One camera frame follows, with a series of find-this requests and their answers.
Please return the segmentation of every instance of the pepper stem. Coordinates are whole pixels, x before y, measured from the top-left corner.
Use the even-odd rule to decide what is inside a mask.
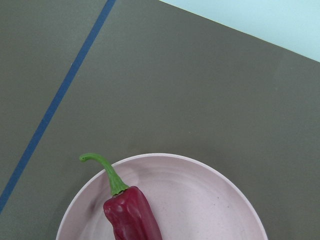
[[[97,162],[101,163],[104,166],[104,169],[108,175],[110,188],[111,188],[111,195],[117,195],[122,191],[129,188],[127,184],[125,184],[119,175],[116,173],[114,168],[111,164],[101,155],[96,153],[86,153],[80,156],[80,161],[85,162],[89,159],[96,160]]]

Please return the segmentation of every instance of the pepper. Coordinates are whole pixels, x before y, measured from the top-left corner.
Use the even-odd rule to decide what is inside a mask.
[[[101,155],[86,153],[80,160],[96,160],[104,166],[112,197],[103,204],[106,218],[113,226],[115,240],[162,240],[148,200],[137,186],[126,185],[111,164]]]

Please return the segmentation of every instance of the blue tape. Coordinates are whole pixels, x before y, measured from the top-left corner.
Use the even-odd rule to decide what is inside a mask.
[[[35,130],[28,146],[24,150],[22,157],[20,158],[17,166],[15,167],[8,183],[6,184],[1,196],[0,196],[0,214],[4,207],[6,206],[8,199],[14,190],[21,174],[23,173],[24,169],[26,168],[32,154],[34,153],[41,137],[43,136],[47,126],[49,125],[52,117],[54,116],[58,106],[60,105],[62,99],[64,98],[70,84],[72,83],[73,79],[75,78],[81,64],[83,63],[90,47],[94,43],[101,27],[103,26],[107,16],[109,15],[113,5],[115,4],[116,0],[108,0],[103,9],[101,10],[97,20],[95,21],[89,35],[87,36],[86,40],[84,41],[79,53],[77,54],[73,64],[71,65],[68,73],[66,74],[62,84],[60,85],[58,91],[56,92],[50,106],[46,110],[40,124],[38,125],[37,129]]]

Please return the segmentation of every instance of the gray table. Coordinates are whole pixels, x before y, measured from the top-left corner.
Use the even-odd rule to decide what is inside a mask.
[[[2,1],[0,190],[104,0]],[[249,199],[270,240],[320,236],[320,64],[156,0],[117,0],[0,216],[0,239],[55,239],[98,171],[194,158]]]

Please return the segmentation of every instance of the light blue wall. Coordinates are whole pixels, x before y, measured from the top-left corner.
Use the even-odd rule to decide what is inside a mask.
[[[320,0],[161,1],[320,62]]]

